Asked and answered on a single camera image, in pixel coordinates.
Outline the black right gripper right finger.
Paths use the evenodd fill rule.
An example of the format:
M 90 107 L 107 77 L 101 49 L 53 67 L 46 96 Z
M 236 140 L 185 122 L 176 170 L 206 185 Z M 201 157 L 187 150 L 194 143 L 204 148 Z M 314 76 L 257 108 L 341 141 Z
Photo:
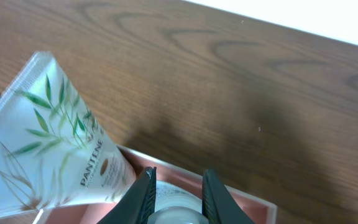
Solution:
M 203 173 L 202 214 L 209 224 L 254 224 L 212 169 Z

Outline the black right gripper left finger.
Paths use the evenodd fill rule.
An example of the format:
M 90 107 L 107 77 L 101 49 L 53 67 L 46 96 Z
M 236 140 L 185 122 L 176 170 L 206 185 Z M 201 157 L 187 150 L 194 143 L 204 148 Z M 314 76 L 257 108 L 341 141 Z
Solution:
M 146 167 L 119 203 L 98 224 L 144 224 L 155 212 L 156 167 Z

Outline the blue Dettol foam pump bottle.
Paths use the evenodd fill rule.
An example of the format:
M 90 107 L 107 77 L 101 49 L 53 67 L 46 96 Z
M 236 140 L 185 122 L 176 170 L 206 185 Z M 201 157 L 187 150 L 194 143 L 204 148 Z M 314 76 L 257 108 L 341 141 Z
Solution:
M 188 191 L 158 180 L 155 212 L 147 224 L 208 224 L 202 215 L 202 200 Z

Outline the white Pantene tube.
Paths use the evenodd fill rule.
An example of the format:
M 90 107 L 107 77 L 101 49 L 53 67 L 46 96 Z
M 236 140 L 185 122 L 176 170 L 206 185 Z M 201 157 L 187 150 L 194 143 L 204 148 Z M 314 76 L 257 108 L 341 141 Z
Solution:
M 0 96 L 0 218 L 118 202 L 135 179 L 54 56 L 33 54 Z

